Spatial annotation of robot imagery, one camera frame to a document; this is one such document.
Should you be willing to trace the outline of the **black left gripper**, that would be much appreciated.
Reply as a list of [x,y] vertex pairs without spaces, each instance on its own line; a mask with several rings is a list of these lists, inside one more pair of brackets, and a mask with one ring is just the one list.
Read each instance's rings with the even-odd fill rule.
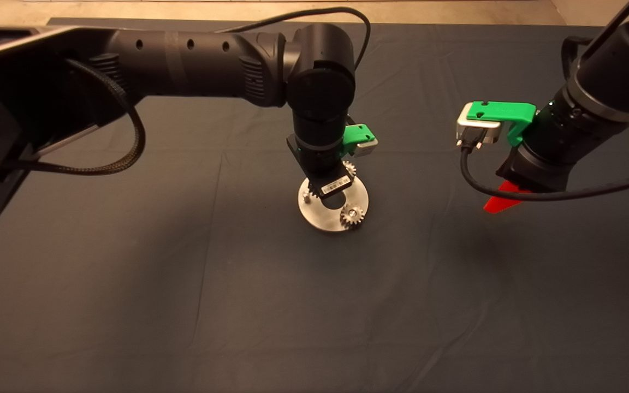
[[327,199],[352,186],[354,175],[343,164],[341,144],[311,145],[297,136],[286,139],[292,155],[306,177],[307,190],[317,198]]

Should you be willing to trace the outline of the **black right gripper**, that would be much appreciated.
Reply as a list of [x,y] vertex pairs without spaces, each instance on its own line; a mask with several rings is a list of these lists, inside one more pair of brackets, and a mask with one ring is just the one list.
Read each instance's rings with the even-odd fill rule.
[[[505,180],[499,186],[503,192],[552,193],[566,190],[571,171],[571,165],[546,161],[524,145],[519,145],[510,150],[496,175]],[[520,200],[491,196],[483,209],[497,214],[521,203]]]

